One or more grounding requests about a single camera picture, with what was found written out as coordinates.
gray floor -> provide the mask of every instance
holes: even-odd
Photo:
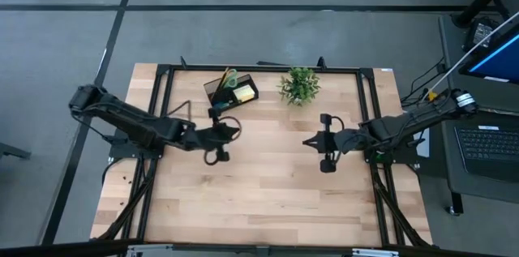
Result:
[[[471,0],[130,0],[130,4],[465,5]],[[0,0],[3,3],[104,3],[120,0]],[[504,0],[510,11],[517,0]],[[77,124],[66,103],[92,82],[114,12],[0,11],[0,142],[32,151],[30,161],[0,162],[0,247],[37,242]],[[437,14],[366,12],[127,12],[105,86],[124,97],[136,62],[253,64],[394,69],[399,92],[441,58]],[[97,120],[104,132],[112,127]],[[107,143],[88,135],[57,242],[88,239],[101,191]],[[516,255],[516,204],[464,196],[466,214],[453,218],[443,180],[422,179],[431,232],[441,247]],[[177,253],[176,255],[193,255]],[[214,254],[214,256],[234,254]]]

wooden tabletop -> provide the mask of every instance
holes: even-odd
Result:
[[[148,109],[156,68],[156,64],[135,65],[127,103]],[[374,72],[382,114],[400,114],[392,71]],[[259,99],[224,113],[242,123],[240,138],[226,146],[230,162],[207,166],[201,151],[166,147],[157,170],[145,241],[380,246],[374,192],[362,152],[343,155],[337,172],[321,173],[321,156],[302,145],[322,130],[321,113],[342,118],[346,127],[358,127],[362,116],[355,76],[319,74],[322,89],[316,99],[297,107],[288,106],[277,93],[281,73],[249,74],[259,89]],[[175,71],[169,110],[191,100],[192,120],[200,128],[211,126],[203,84],[219,76],[215,71]],[[364,83],[373,116],[369,86]],[[185,110],[175,114],[186,115]],[[134,170],[135,159],[125,159],[107,173],[92,237],[104,233],[126,205]],[[418,179],[405,165],[394,165],[392,170],[400,209],[422,238],[431,242]],[[140,207],[135,211],[131,236],[136,235]],[[390,238],[395,242],[390,216],[386,209]]]

pen holder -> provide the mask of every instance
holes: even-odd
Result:
[[[208,95],[208,99],[209,99],[209,102],[211,103],[211,106],[213,108],[218,108],[221,112],[232,109],[237,106],[240,106],[247,102],[256,100],[260,97],[259,93],[258,93],[258,88],[254,84],[254,81],[252,80],[252,77],[250,75],[243,75],[243,76],[237,78],[236,87],[222,88],[215,94],[215,91],[217,90],[218,85],[220,84],[220,81],[221,81],[221,79],[215,79],[209,83],[206,83],[206,84],[204,84],[204,89],[205,89],[206,94]],[[248,99],[246,101],[240,101],[236,97],[234,90],[240,89],[247,85],[249,85],[252,88],[252,90],[254,91],[254,97],[252,97],[251,99]]]

potted plant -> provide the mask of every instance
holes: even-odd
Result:
[[[281,76],[281,88],[279,92],[281,99],[288,99],[288,105],[294,104],[302,106],[304,103],[310,103],[315,99],[315,94],[320,89],[317,85],[319,78],[314,71],[306,67],[293,67],[289,71],[290,79]]]

